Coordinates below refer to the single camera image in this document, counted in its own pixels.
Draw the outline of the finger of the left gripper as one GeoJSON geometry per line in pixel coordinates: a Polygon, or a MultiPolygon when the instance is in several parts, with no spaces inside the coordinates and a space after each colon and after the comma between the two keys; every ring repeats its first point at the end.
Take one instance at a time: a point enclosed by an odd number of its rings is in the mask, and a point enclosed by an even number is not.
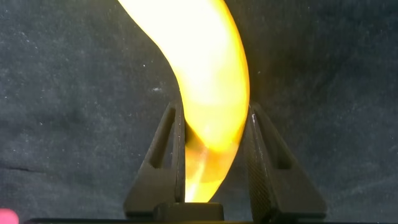
{"type": "Polygon", "coordinates": [[[185,200],[185,118],[180,101],[168,104],[124,201],[128,218],[150,216],[162,203],[185,200]]]}
{"type": "Polygon", "coordinates": [[[321,222],[326,203],[257,103],[244,129],[249,198],[256,223],[321,222]]]}

